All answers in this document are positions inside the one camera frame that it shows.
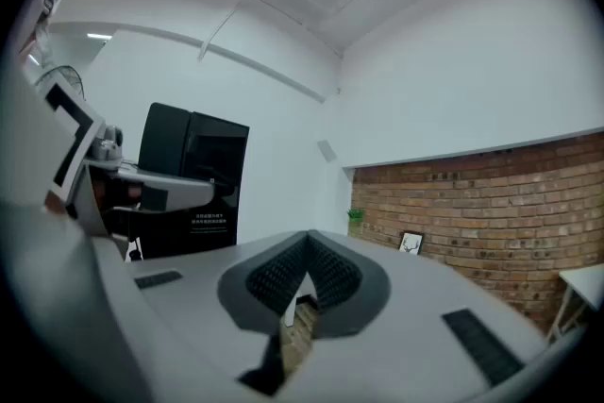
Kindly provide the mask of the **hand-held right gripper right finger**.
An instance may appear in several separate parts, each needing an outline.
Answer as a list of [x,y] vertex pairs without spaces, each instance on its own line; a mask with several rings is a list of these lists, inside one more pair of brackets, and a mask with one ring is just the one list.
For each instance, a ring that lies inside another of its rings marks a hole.
[[391,281],[374,260],[316,230],[307,233],[306,260],[318,309],[314,339],[355,336],[387,305]]

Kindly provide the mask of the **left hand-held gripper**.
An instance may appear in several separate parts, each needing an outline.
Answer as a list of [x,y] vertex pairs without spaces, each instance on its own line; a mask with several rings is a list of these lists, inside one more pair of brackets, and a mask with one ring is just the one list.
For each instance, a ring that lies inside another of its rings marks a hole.
[[123,157],[123,131],[106,123],[65,79],[43,83],[43,100],[71,136],[50,193],[85,232],[137,237],[152,218],[207,205],[239,203],[236,181],[202,181],[143,169]]

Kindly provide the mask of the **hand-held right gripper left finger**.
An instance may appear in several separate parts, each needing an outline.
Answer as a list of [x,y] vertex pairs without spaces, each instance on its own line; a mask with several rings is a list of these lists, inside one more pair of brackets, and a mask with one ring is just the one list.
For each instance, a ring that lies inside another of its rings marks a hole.
[[239,328],[278,333],[280,318],[308,272],[305,231],[295,232],[227,269],[218,282],[223,308]]

